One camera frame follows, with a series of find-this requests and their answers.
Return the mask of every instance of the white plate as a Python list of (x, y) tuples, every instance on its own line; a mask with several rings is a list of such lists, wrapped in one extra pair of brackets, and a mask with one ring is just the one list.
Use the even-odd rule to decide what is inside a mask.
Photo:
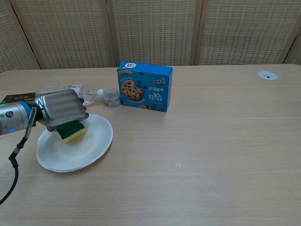
[(56, 132), (45, 130), (38, 140), (37, 160), (39, 164), (54, 172), (71, 172), (90, 165), (109, 148), (113, 139), (113, 128), (104, 117), (91, 114), (81, 122), (87, 132), (65, 145)]

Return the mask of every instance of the wooden table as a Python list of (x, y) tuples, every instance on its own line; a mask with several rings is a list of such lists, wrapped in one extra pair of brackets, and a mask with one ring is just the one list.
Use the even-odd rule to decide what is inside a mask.
[[(115, 68), (11, 71), (0, 81), (0, 99), (47, 85), (117, 87)], [(88, 111), (112, 123), (107, 154), (72, 173), (43, 169), (39, 124), (17, 157), (1, 226), (301, 225), (300, 66), (176, 66), (167, 113), (102, 103)], [(23, 134), (0, 137), (1, 197)]]

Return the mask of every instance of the cookie box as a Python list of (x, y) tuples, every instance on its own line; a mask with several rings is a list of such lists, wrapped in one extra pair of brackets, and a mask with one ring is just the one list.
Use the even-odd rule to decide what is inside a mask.
[(167, 111), (173, 76), (171, 67), (124, 61), (117, 75), (121, 104)]

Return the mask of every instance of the sponge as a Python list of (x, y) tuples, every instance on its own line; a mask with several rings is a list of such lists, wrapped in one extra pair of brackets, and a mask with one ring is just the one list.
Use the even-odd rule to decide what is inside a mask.
[(67, 144), (86, 133), (84, 125), (78, 120), (59, 125), (56, 127), (56, 131), (61, 136), (64, 144)]

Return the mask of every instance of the plate rim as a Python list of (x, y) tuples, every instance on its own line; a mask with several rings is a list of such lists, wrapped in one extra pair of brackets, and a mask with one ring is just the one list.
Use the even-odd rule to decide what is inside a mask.
[[(39, 149), (38, 149), (38, 147), (39, 147), (39, 142), (38, 142), (38, 145), (37, 145), (37, 152), (36, 152), (36, 158), (37, 158), (37, 161), (38, 161), (38, 163), (40, 164), (40, 166), (42, 166), (43, 168), (45, 168), (45, 169), (47, 169), (47, 170), (50, 170), (50, 171), (53, 171), (53, 172), (57, 172), (57, 173), (73, 172), (73, 171), (77, 171), (77, 170), (80, 170), (80, 169), (82, 169), (82, 168), (85, 168), (85, 167), (91, 165), (93, 162), (95, 162), (96, 160), (98, 160), (100, 157), (102, 157), (102, 156), (107, 152), (107, 150), (109, 149), (109, 147), (110, 147), (110, 145), (111, 145), (111, 143), (112, 143), (112, 140), (113, 140), (113, 127), (112, 127), (110, 121), (107, 120), (106, 118), (104, 118), (104, 117), (102, 117), (102, 116), (100, 116), (100, 115), (96, 115), (96, 114), (89, 114), (89, 115), (90, 115), (90, 117), (91, 117), (91, 116), (95, 116), (95, 117), (97, 117), (97, 118), (102, 118), (102, 119), (104, 119), (104, 120), (109, 124), (110, 130), (111, 130), (110, 141), (108, 142), (108, 145), (106, 146), (106, 148), (99, 154), (99, 156), (97, 156), (97, 157), (96, 157), (95, 159), (93, 159), (92, 161), (87, 162), (87, 164), (83, 164), (83, 165), (80, 166), (80, 167), (75, 167), (75, 168), (72, 168), (72, 169), (65, 169), (65, 170), (58, 170), (58, 169), (49, 167), (48, 165), (46, 165), (46, 164), (41, 160), (41, 158), (40, 158), (39, 155), (38, 155), (38, 150), (39, 150)], [(45, 133), (45, 132), (48, 132), (48, 130), (45, 129), (45, 130), (41, 133), (41, 135), (39, 136), (39, 139), (40, 139), (40, 137), (43, 135), (43, 133)]]

